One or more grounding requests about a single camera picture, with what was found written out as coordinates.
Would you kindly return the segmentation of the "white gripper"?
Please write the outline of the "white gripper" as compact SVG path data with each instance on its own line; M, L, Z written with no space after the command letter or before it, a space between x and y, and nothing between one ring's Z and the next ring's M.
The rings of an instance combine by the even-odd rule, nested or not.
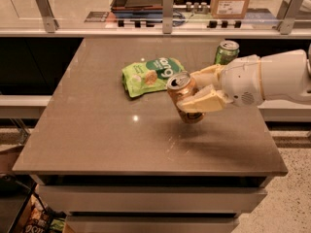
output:
M260 58L253 54L236 58L226 66L214 64L192 72L201 89L183 89L176 106L190 114L220 111L228 104L257 106L263 102L259 67Z

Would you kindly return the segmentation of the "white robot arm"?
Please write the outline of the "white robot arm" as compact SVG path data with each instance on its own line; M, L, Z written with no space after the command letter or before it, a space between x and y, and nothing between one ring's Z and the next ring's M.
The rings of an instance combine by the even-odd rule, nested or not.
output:
M190 74L198 91L177 103L185 113L210 113L228 104L257 106L269 100L311 102L310 62L304 50L236 58Z

